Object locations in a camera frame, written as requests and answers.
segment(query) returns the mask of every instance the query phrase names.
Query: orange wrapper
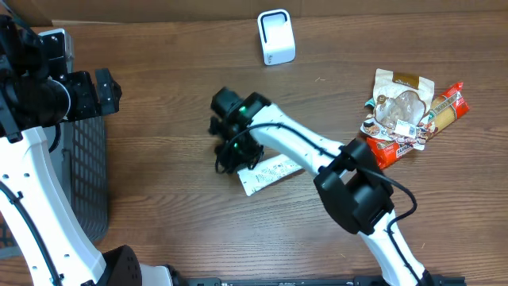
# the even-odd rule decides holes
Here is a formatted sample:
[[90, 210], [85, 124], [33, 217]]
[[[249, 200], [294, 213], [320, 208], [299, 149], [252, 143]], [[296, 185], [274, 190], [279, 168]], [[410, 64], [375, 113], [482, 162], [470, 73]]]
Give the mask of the orange wrapper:
[[[418, 127], [418, 138], [425, 141], [432, 139], [469, 111], [469, 105], [460, 93], [463, 85], [464, 83], [454, 84], [432, 101], [429, 123]], [[413, 149], [411, 145], [376, 138], [367, 138], [367, 144], [371, 147], [381, 169], [390, 166]]]

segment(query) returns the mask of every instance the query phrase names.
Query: food package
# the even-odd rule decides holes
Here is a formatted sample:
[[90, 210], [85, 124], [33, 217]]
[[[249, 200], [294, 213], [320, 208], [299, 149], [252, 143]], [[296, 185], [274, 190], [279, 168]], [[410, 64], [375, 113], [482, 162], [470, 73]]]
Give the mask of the food package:
[[434, 82], [415, 75], [379, 69], [375, 72], [374, 107], [360, 130], [384, 141], [397, 141], [423, 150], [425, 142], [418, 140], [417, 126], [429, 120], [434, 96]]
[[[429, 121], [426, 124], [418, 125], [417, 138], [419, 141], [427, 142], [469, 111], [469, 105], [461, 94], [462, 86], [463, 83], [456, 83], [432, 101]], [[367, 143], [375, 154], [381, 169], [393, 164], [413, 149], [411, 145], [405, 143], [377, 138], [367, 138]]]

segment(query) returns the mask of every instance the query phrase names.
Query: snack package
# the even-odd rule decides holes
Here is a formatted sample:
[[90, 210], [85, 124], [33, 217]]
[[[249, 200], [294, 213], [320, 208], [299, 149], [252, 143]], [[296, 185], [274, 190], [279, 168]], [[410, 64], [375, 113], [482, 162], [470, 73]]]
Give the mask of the snack package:
[[[456, 83], [432, 101], [429, 121], [426, 124], [418, 125], [417, 137], [419, 141], [427, 142], [469, 111], [468, 103], [460, 93], [462, 86], [463, 83]], [[367, 138], [367, 144], [375, 154], [381, 169], [393, 164], [413, 149], [411, 145], [405, 143], [377, 138]]]
[[374, 111], [360, 130], [376, 139], [423, 150], [425, 142], [418, 140], [417, 126], [427, 124], [433, 96], [432, 80], [378, 68], [373, 99], [368, 102]]

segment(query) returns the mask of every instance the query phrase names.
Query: wooden surface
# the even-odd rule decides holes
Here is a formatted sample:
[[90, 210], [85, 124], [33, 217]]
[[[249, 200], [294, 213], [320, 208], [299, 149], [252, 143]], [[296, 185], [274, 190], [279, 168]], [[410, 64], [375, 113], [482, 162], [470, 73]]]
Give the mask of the wooden surface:
[[292, 17], [508, 10], [506, 0], [10, 0], [33, 25], [253, 19], [266, 10]]
[[[246, 197], [214, 173], [210, 101], [223, 86], [265, 95], [292, 118], [349, 142], [368, 113], [376, 68], [464, 81], [471, 111], [389, 168], [416, 195], [400, 227], [432, 273], [506, 285], [508, 13], [294, 19], [297, 56], [267, 68], [256, 22], [70, 27], [75, 67], [108, 67], [124, 92], [107, 118], [110, 230], [101, 251], [130, 245], [145, 264], [184, 276], [333, 278], [380, 274], [358, 236], [325, 213], [305, 173]], [[395, 192], [399, 213], [409, 200]], [[22, 258], [1, 285], [30, 285]]]

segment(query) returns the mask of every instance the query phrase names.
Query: gray basket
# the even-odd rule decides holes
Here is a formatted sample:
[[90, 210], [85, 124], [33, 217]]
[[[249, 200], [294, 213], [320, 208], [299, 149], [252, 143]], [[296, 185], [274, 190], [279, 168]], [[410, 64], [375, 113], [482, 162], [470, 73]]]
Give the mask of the gray basket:
[[[101, 117], [62, 123], [58, 148], [50, 154], [53, 168], [79, 225], [91, 241], [108, 229], [106, 131]], [[48, 145], [55, 128], [45, 128]], [[0, 259], [20, 256], [7, 225], [0, 216]]]

